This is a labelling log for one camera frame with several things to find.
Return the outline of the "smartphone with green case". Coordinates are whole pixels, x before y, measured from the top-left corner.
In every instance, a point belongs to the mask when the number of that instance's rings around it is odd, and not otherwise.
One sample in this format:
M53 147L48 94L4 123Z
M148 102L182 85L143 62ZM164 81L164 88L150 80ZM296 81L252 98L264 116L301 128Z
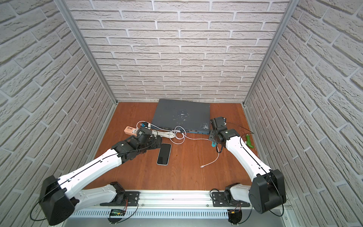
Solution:
M167 166L169 163L169 159L170 159L170 154L171 154L171 148L172 145L171 144L167 144L167 143L162 143L160 150L159 150L159 154L157 157L157 164L161 165L161 166Z

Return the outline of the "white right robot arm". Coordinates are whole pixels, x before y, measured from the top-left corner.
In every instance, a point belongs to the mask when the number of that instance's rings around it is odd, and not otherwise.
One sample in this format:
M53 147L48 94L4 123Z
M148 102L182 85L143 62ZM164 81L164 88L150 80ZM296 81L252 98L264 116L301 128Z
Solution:
M263 163L234 129L213 130L210 138L234 155L251 180L250 186L237 183L226 188L225 197L229 204L246 202L262 214L286 203L282 172Z

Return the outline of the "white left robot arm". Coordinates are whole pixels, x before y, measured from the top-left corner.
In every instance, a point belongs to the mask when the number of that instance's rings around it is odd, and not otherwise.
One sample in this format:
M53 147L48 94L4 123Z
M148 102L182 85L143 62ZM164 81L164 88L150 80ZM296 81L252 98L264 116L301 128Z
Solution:
M125 190L118 182L89 190L85 186L113 168L133 160L137 155L160 148L161 144L161 136L130 136L79 169L58 178L46 178L38 202L48 224L58 225L73 213L93 205L127 205L130 200L126 198Z

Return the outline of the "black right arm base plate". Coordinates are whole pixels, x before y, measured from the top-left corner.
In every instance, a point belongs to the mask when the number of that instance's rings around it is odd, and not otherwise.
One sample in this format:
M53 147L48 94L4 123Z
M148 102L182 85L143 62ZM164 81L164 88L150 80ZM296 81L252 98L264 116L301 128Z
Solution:
M219 191L213 188L209 192L212 204L214 207L249 207L250 204L244 201L237 201L232 198L232 195L227 187L224 191Z

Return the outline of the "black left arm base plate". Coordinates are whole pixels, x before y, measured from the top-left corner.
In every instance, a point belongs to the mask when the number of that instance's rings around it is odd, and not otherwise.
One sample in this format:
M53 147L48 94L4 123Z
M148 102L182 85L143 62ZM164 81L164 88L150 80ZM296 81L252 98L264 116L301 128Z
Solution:
M110 202L100 203L100 206L137 206L139 191L126 191L118 182L111 182L116 195Z

